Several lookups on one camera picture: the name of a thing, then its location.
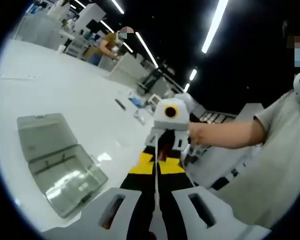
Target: white robot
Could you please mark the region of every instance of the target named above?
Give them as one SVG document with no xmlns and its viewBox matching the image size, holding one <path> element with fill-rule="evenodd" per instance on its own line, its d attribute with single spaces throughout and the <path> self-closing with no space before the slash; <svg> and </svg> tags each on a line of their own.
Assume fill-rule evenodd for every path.
<svg viewBox="0 0 300 240">
<path fill-rule="evenodd" d="M 156 147 L 158 137 L 168 130 L 174 131 L 175 135 L 172 150 L 183 151 L 188 145 L 187 128 L 193 108 L 188 94 L 161 100 L 154 113 L 154 126 L 146 139 L 146 146 Z M 142 193 L 139 190 L 111 188 L 91 202 L 78 221 L 67 227 L 50 229 L 43 235 L 51 240 L 125 240 L 131 231 L 130 221 Z M 246 225 L 237 220 L 227 203 L 202 186 L 174 190 L 171 194 L 182 215 L 188 240 L 260 240 L 270 232 L 261 226 Z M 118 199 L 122 200 L 121 205 L 111 227 L 105 229 L 100 222 L 112 211 L 111 206 Z M 205 216 L 199 214 L 193 199 L 204 208 Z"/>
</svg>

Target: blue object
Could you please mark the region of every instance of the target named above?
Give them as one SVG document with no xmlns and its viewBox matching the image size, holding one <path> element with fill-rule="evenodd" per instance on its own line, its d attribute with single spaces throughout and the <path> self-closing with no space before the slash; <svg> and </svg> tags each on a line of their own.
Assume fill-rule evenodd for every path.
<svg viewBox="0 0 300 240">
<path fill-rule="evenodd" d="M 143 108 L 144 107 L 144 104 L 142 103 L 141 100 L 139 100 L 138 98 L 136 97 L 133 97 L 132 99 L 130 99 L 131 102 L 136 105 L 138 108 Z"/>
<path fill-rule="evenodd" d="M 127 39 L 128 38 L 128 33 L 119 33 L 120 36 L 123 38 L 123 39 Z"/>
<path fill-rule="evenodd" d="M 31 9 L 30 14 L 35 14 L 37 9 L 38 9 L 38 6 L 34 6 L 34 8 Z"/>
<path fill-rule="evenodd" d="M 93 54 L 92 57 L 90 57 L 90 59 L 87 61 L 90 64 L 93 64 L 95 66 L 98 66 L 100 61 L 101 61 L 102 56 L 98 55 L 98 54 Z"/>
</svg>

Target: person's hand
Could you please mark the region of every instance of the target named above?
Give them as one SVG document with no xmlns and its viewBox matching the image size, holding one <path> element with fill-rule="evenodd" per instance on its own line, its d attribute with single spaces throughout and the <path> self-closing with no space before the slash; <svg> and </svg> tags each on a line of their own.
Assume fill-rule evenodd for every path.
<svg viewBox="0 0 300 240">
<path fill-rule="evenodd" d="M 108 52 L 106 53 L 106 55 L 111 58 L 112 60 L 117 60 L 117 56 L 115 55 L 115 53 L 113 51 L 107 50 Z"/>
<path fill-rule="evenodd" d="M 113 59 L 115 61 L 119 61 L 120 58 L 113 54 L 113 55 L 111 55 L 111 59 Z"/>
<path fill-rule="evenodd" d="M 189 137 L 191 138 L 191 145 L 200 145 L 203 140 L 203 127 L 205 123 L 190 122 L 188 125 Z"/>
</svg>

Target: computer monitor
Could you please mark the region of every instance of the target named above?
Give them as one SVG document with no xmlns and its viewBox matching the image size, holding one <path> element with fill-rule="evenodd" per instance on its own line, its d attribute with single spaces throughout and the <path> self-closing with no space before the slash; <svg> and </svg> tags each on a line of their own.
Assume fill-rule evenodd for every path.
<svg viewBox="0 0 300 240">
<path fill-rule="evenodd" d="M 96 22 L 95 20 L 91 20 L 87 25 L 86 25 L 87 29 L 90 29 L 90 31 L 92 33 L 97 33 L 100 30 L 100 25 L 98 22 Z"/>
<path fill-rule="evenodd" d="M 45 9 L 48 6 L 48 3 L 43 1 L 40 3 L 40 6 Z"/>
</svg>

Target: person's arm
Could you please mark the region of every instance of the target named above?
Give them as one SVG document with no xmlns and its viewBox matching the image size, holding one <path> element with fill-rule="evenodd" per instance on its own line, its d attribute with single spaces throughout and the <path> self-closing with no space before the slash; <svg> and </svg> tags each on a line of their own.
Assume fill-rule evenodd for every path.
<svg viewBox="0 0 300 240">
<path fill-rule="evenodd" d="M 106 47 L 108 43 L 109 43 L 109 41 L 107 41 L 106 39 L 103 39 L 101 41 L 99 49 L 104 55 L 108 56 L 111 59 L 115 59 L 116 55 Z"/>
<path fill-rule="evenodd" d="M 258 119 L 221 124 L 194 123 L 188 126 L 191 144 L 238 149 L 265 141 L 267 132 Z"/>
<path fill-rule="evenodd" d="M 239 149 L 264 143 L 270 132 L 274 117 L 284 100 L 292 91 L 282 95 L 265 110 L 257 113 L 253 121 L 220 124 L 193 123 L 188 126 L 193 145 L 209 145 L 228 149 Z"/>
</svg>

